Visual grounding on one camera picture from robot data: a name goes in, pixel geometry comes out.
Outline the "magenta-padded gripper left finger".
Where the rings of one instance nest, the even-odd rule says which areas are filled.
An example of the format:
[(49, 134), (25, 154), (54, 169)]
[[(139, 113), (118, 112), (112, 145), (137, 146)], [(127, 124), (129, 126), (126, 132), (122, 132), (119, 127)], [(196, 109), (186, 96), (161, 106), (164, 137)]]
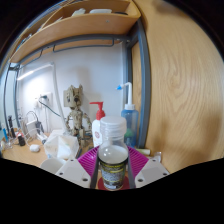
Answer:
[(98, 176), (98, 148), (92, 148), (78, 159), (68, 160), (56, 175), (84, 188), (94, 189)]

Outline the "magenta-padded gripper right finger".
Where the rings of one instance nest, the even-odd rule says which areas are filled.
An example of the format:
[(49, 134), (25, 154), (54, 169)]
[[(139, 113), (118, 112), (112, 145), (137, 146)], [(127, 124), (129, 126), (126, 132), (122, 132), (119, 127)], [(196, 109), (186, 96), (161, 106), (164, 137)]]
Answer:
[(160, 152), (147, 158), (134, 148), (129, 147), (128, 150), (128, 179), (131, 189), (143, 187), (169, 174), (161, 164)]

